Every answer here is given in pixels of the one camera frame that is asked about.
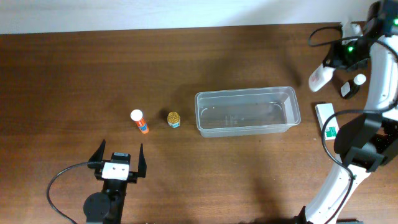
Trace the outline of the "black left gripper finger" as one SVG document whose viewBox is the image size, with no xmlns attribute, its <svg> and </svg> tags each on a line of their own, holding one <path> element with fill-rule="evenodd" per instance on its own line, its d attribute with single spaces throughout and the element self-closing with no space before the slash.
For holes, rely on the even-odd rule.
<svg viewBox="0 0 398 224">
<path fill-rule="evenodd" d="M 139 162 L 138 162 L 137 176 L 139 178 L 145 178 L 146 172 L 147 172 L 147 164 L 146 164 L 146 159 L 144 157 L 144 146 L 143 146 L 143 143 L 141 143 L 140 151 L 139 151 Z"/>
<path fill-rule="evenodd" d="M 101 162 L 103 160 L 103 154 L 105 150 L 106 141 L 102 140 L 99 148 L 94 152 L 94 154 L 89 158 L 89 162 Z"/>
</svg>

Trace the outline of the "dark bottle white cap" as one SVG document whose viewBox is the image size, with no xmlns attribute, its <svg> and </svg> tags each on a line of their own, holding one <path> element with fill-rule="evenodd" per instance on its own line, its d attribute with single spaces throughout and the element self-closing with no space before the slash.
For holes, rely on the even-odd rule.
<svg viewBox="0 0 398 224">
<path fill-rule="evenodd" d="M 348 80 L 340 88 L 342 98 L 350 99 L 359 91 L 361 85 L 366 82 L 366 76 L 363 74 L 356 75 L 353 79 Z"/>
</svg>

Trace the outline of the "white lotion bottle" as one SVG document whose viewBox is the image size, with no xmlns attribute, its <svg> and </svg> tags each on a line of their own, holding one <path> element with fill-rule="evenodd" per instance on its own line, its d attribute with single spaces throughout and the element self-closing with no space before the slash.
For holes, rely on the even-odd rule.
<svg viewBox="0 0 398 224">
<path fill-rule="evenodd" d="M 335 69 L 321 64 L 309 77 L 308 85 L 312 92 L 317 92 L 333 77 Z"/>
</svg>

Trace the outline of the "small jar gold lid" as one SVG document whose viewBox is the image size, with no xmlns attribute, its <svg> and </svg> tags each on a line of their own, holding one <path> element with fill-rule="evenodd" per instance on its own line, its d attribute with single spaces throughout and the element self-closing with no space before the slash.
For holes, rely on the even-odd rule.
<svg viewBox="0 0 398 224">
<path fill-rule="evenodd" d="M 167 115 L 167 122 L 172 128 L 177 128 L 180 126 L 180 115 L 177 112 L 170 112 Z"/>
</svg>

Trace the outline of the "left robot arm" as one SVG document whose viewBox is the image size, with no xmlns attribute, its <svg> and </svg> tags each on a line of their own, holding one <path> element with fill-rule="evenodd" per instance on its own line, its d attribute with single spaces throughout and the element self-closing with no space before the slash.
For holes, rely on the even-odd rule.
<svg viewBox="0 0 398 224">
<path fill-rule="evenodd" d="M 135 184 L 146 176 L 147 164 L 144 148 L 140 146 L 139 162 L 136 171 L 129 170 L 131 155 L 114 152 L 109 160 L 103 159 L 106 142 L 88 160 L 88 168 L 93 169 L 103 188 L 88 196 L 83 205 L 87 223 L 121 223 L 128 184 Z"/>
</svg>

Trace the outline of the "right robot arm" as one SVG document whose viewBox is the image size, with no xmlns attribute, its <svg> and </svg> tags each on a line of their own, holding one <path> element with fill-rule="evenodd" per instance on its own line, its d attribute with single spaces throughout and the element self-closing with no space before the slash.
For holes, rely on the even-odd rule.
<svg viewBox="0 0 398 224">
<path fill-rule="evenodd" d="M 319 193 L 294 223 L 337 223 L 338 215 L 358 185 L 397 155 L 397 1 L 371 4 L 364 27 L 351 21 L 335 27 L 340 39 L 327 42 L 329 52 L 312 73 L 308 84 L 313 92 L 322 88 L 335 70 L 348 72 L 371 66 L 366 106 L 343 110 L 357 117 L 336 134 L 333 167 Z"/>
</svg>

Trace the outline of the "clear plastic container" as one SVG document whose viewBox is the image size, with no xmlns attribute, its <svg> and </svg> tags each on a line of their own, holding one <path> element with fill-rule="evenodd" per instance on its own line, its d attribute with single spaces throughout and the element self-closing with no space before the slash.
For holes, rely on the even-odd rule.
<svg viewBox="0 0 398 224">
<path fill-rule="evenodd" d="M 301 122 L 291 86 L 199 92 L 195 116 L 204 138 L 284 133 Z"/>
</svg>

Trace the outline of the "orange Redoxon tablet tube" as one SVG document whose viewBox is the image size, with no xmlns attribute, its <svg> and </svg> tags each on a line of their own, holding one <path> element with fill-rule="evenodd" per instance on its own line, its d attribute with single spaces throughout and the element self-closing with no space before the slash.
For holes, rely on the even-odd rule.
<svg viewBox="0 0 398 224">
<path fill-rule="evenodd" d="M 137 127 L 142 134 L 147 134 L 149 132 L 148 125 L 144 119 L 144 114 L 141 110 L 131 111 L 130 117 L 137 124 Z"/>
</svg>

